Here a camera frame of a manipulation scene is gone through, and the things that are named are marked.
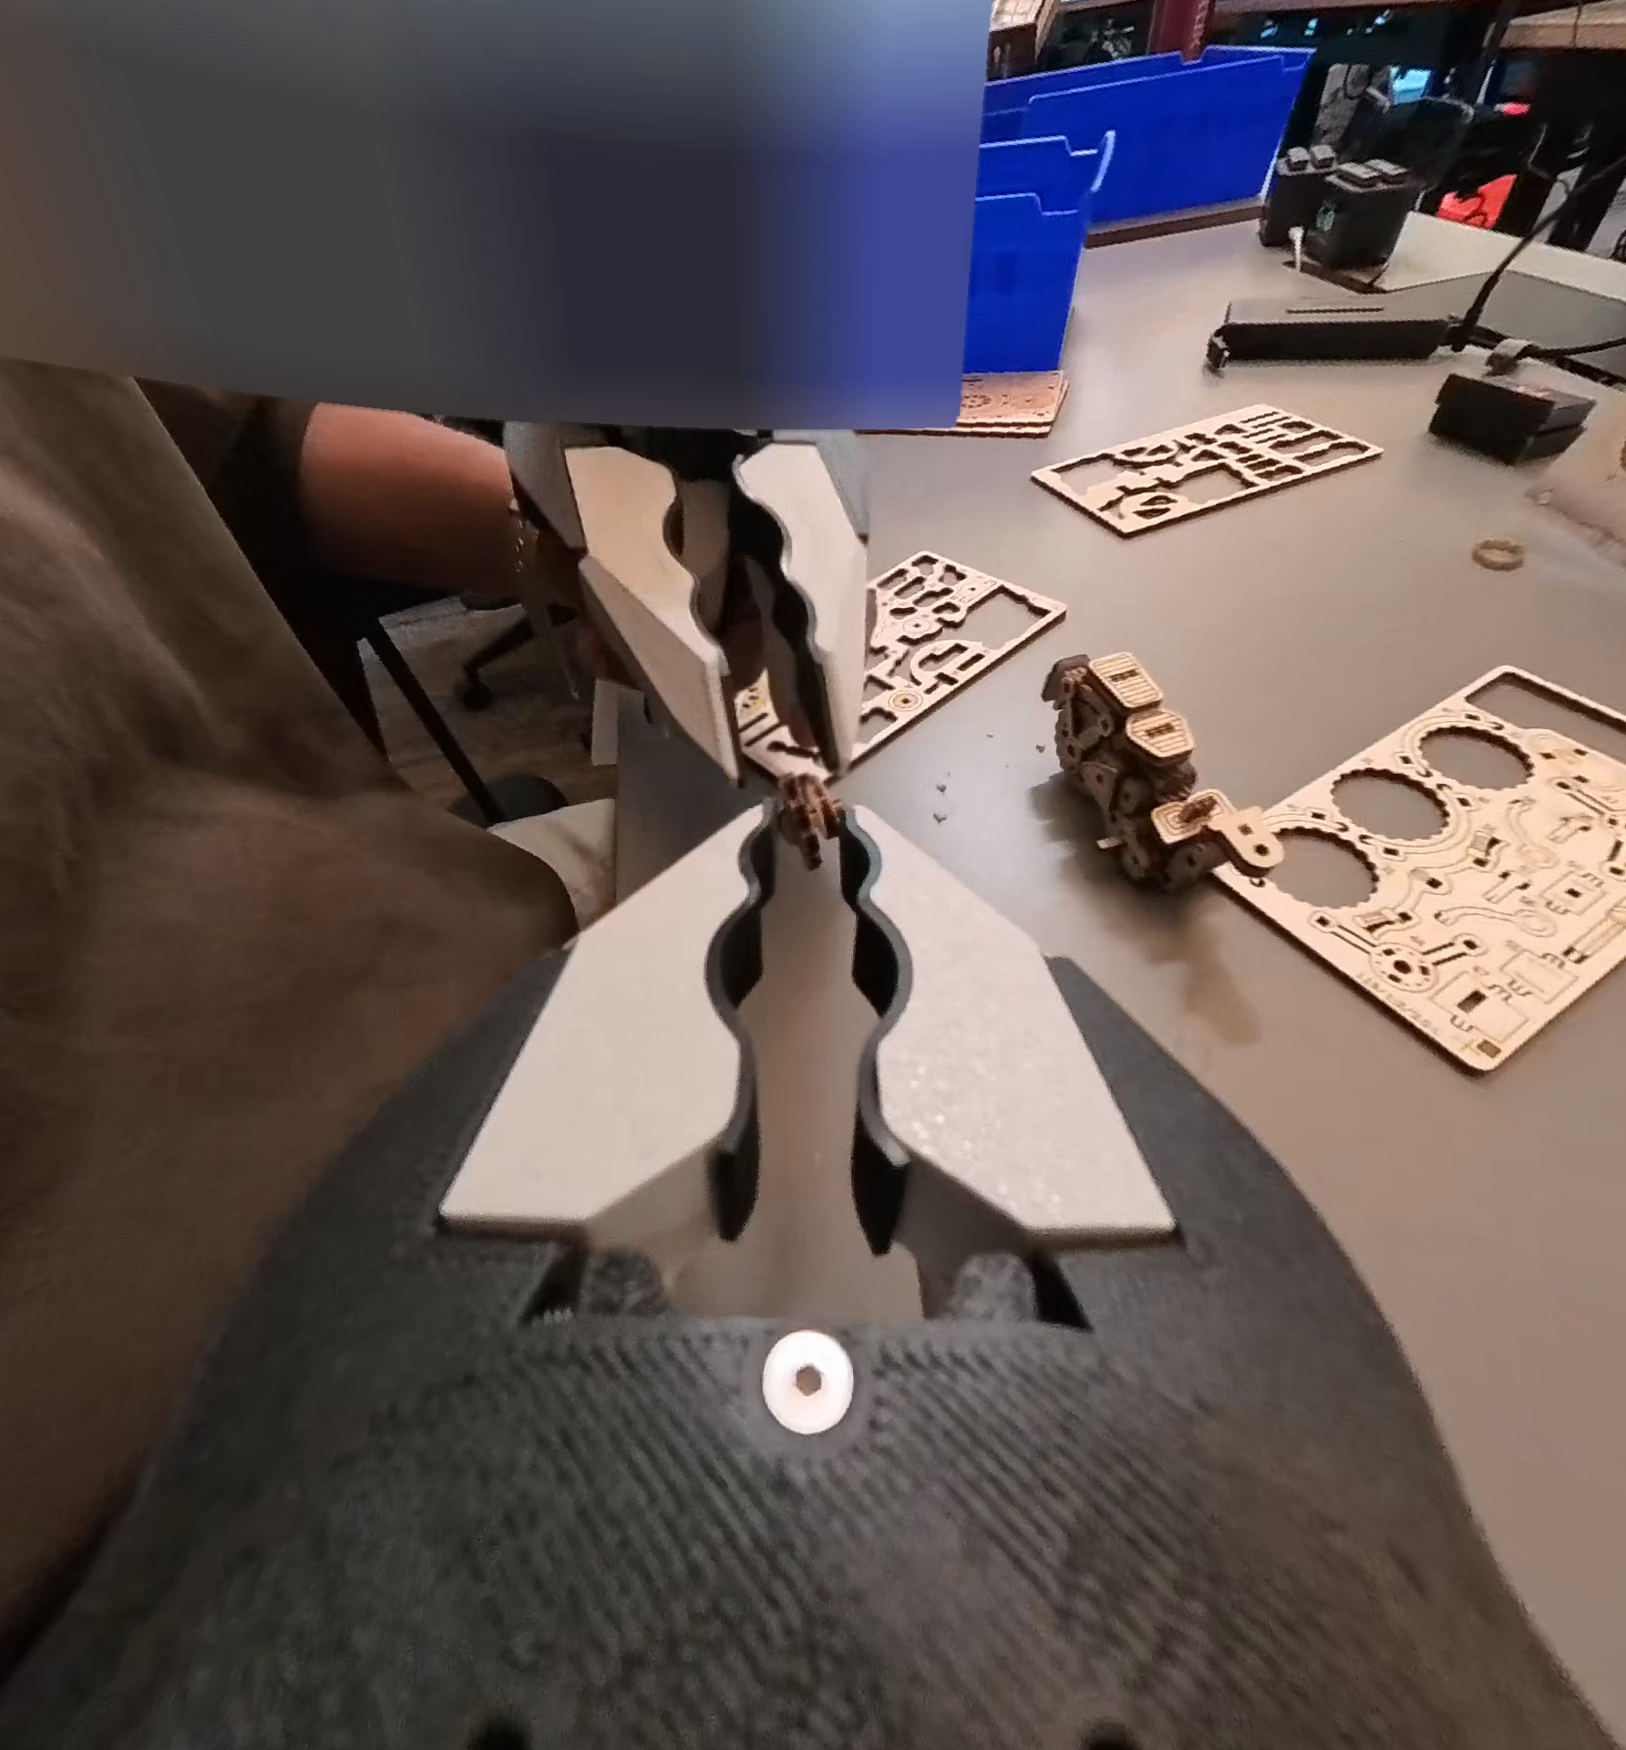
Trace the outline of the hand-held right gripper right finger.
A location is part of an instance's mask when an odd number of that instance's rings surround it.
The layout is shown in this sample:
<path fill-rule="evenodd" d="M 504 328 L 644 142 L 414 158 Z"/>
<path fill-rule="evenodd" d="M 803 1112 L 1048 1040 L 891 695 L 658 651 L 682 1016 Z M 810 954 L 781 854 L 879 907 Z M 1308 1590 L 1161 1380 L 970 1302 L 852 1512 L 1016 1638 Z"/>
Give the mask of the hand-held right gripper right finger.
<path fill-rule="evenodd" d="M 926 1317 L 975 1260 L 1148 1250 L 1178 1221 L 1041 946 L 872 808 L 839 829 L 855 917 L 852 1205 Z"/>

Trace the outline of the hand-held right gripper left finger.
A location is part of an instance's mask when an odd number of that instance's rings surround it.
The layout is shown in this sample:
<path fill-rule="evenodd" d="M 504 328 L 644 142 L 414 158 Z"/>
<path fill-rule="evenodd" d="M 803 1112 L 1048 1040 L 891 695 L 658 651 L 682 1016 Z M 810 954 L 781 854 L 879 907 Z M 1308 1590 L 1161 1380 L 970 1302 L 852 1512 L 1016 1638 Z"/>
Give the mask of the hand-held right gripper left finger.
<path fill-rule="evenodd" d="M 640 1255 L 665 1287 L 759 1205 L 772 808 L 748 808 L 568 951 L 438 1206 L 459 1235 Z"/>

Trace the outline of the small wooden gear piece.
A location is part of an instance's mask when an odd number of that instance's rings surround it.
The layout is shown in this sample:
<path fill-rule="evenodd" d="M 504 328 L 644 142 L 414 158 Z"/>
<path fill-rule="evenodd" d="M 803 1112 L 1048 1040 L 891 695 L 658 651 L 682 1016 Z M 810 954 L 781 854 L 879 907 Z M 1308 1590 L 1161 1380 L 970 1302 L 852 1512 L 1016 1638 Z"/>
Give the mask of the small wooden gear piece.
<path fill-rule="evenodd" d="M 836 843 L 844 822 L 842 804 L 825 777 L 795 772 L 777 784 L 777 826 L 781 841 L 803 858 L 807 872 L 821 868 L 825 847 Z"/>

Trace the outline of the person's left forearm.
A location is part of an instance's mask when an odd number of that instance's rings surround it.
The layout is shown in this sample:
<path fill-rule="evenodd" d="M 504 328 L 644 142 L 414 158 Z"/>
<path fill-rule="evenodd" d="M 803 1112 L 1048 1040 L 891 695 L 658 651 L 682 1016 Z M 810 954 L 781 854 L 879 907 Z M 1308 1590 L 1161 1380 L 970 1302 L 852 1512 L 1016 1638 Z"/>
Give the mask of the person's left forearm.
<path fill-rule="evenodd" d="M 302 525 L 339 575 L 517 603 L 513 475 L 497 447 L 411 412 L 318 404 Z"/>

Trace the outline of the grey desk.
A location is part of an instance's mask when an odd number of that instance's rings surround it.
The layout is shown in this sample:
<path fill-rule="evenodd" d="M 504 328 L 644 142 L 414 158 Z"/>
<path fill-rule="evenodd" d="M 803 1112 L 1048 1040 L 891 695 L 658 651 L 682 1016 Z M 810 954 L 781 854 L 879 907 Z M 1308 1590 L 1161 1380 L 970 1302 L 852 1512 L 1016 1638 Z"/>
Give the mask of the grey desk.
<path fill-rule="evenodd" d="M 883 566 L 933 549 L 1067 619 L 844 790 L 1075 959 L 1282 1163 L 1405 1343 L 1507 1578 L 1626 1746 L 1626 965 L 1475 1077 L 1232 895 L 1125 888 L 1052 784 L 1041 686 L 1065 653 L 1140 656 L 1203 779 L 1261 806 L 1503 666 L 1626 713 L 1626 567 L 1524 474 L 1429 435 L 1445 367 L 1206 373 L 1226 306 L 1285 286 L 1253 227 L 1088 251 L 1046 447 L 872 443 Z M 1383 458 L 1129 541 L 1029 482 L 1244 404 Z"/>

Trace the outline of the person's left hand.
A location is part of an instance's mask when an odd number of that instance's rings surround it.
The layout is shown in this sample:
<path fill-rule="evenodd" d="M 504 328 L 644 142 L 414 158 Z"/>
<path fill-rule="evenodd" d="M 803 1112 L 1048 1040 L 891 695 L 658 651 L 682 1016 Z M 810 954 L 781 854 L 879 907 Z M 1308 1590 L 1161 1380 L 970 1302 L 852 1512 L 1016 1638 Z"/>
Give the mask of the person's left hand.
<path fill-rule="evenodd" d="M 530 524 L 517 537 L 517 599 L 574 698 L 598 682 L 628 684 L 628 669 L 588 619 L 582 555 Z"/>

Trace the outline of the laser-cut wooden puzzle sheet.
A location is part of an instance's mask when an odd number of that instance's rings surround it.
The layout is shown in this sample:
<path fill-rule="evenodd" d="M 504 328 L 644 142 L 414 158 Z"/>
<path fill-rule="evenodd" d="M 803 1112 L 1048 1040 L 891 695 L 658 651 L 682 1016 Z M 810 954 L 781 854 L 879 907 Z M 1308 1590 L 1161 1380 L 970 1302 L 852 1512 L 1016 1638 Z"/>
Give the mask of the laser-cut wooden puzzle sheet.
<path fill-rule="evenodd" d="M 852 763 L 1067 619 L 1067 603 L 918 552 L 872 582 L 872 637 Z"/>
<path fill-rule="evenodd" d="M 1077 454 L 1033 483 L 1120 540 L 1364 467 L 1383 450 L 1273 404 Z"/>

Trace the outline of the black office chair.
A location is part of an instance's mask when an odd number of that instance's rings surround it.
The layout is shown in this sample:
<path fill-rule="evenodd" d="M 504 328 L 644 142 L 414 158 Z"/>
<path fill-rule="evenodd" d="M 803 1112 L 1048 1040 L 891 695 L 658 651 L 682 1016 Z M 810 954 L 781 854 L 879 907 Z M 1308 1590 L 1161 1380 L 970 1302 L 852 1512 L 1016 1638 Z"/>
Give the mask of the black office chair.
<path fill-rule="evenodd" d="M 477 826 L 604 796 L 588 689 L 524 608 L 365 582 L 343 595 L 360 703 L 411 792 Z"/>

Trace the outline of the dark brown wooden board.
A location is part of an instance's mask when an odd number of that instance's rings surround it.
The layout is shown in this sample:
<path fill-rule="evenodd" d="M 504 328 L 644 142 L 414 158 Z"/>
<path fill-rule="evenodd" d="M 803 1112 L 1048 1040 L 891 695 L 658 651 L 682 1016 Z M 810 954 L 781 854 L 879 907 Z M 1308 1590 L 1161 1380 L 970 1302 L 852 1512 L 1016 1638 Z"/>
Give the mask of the dark brown wooden board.
<path fill-rule="evenodd" d="M 1065 410 L 1070 379 L 1052 373 L 983 373 L 960 379 L 959 414 L 949 425 L 869 429 L 867 435 L 1048 435 Z"/>

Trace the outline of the assembled wooden mechanical model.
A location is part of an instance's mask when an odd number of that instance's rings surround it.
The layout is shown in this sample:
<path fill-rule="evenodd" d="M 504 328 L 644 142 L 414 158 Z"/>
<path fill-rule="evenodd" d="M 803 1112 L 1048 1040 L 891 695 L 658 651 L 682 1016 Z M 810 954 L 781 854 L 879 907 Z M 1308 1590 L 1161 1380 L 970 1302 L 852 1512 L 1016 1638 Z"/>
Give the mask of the assembled wooden mechanical model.
<path fill-rule="evenodd" d="M 1282 864 L 1260 808 L 1198 784 L 1189 718 L 1129 653 L 1058 661 L 1044 701 L 1057 711 L 1061 772 L 1099 808 L 1100 850 L 1133 885 L 1182 892 L 1223 864 L 1252 880 Z"/>

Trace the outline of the long black bar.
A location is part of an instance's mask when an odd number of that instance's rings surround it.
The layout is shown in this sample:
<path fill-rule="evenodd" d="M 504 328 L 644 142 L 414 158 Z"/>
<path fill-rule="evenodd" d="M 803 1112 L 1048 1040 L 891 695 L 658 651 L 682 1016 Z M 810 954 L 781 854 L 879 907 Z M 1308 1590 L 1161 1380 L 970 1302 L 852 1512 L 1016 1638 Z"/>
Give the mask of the long black bar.
<path fill-rule="evenodd" d="M 1418 314 L 1380 298 L 1238 298 L 1206 339 L 1203 364 L 1223 373 L 1246 363 L 1425 363 L 1454 323 L 1450 314 Z"/>

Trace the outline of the wooden sheet with round holes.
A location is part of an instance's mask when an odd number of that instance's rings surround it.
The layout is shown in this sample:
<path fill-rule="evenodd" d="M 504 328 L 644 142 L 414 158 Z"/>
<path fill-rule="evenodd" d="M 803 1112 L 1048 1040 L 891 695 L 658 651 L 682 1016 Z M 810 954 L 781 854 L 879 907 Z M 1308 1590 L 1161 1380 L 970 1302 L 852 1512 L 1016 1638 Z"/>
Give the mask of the wooden sheet with round holes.
<path fill-rule="evenodd" d="M 1478 1075 L 1626 962 L 1626 760 L 1478 706 L 1507 684 L 1626 736 L 1626 713 L 1503 666 L 1264 817 L 1280 841 L 1346 850 L 1370 878 L 1362 903 L 1308 903 L 1232 867 L 1214 875 Z"/>

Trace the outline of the black battery charger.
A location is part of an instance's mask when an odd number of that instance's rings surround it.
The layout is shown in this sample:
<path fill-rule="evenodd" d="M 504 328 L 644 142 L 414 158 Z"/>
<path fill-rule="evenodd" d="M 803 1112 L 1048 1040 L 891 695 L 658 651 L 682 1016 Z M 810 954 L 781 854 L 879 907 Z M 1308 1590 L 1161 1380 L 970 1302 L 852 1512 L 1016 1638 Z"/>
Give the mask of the black battery charger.
<path fill-rule="evenodd" d="M 1289 148 L 1273 161 L 1260 245 L 1329 274 L 1370 274 L 1388 264 L 1420 197 L 1422 179 L 1388 158 Z"/>

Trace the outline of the small black box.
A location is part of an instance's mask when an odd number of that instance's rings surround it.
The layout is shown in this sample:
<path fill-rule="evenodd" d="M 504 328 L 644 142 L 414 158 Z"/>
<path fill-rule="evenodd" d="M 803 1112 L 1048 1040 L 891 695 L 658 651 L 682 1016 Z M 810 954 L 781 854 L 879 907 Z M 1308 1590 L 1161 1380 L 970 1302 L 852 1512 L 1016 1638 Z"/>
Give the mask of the small black box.
<path fill-rule="evenodd" d="M 1445 379 L 1429 433 L 1503 464 L 1562 454 L 1583 433 L 1597 402 L 1515 379 Z"/>

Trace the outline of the grey flat box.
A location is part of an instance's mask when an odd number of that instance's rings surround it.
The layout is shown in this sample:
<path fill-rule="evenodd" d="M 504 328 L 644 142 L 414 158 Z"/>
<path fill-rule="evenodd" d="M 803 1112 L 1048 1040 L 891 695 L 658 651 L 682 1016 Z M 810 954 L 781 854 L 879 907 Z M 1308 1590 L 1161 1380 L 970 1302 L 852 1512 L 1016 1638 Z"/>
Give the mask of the grey flat box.
<path fill-rule="evenodd" d="M 1626 268 L 1589 259 L 1589 270 L 1608 270 L 1589 286 L 1558 282 L 1524 272 L 1503 274 L 1465 343 L 1465 360 L 1480 367 L 1500 343 L 1528 343 L 1536 363 L 1561 355 L 1561 371 L 1582 379 L 1626 384 Z"/>

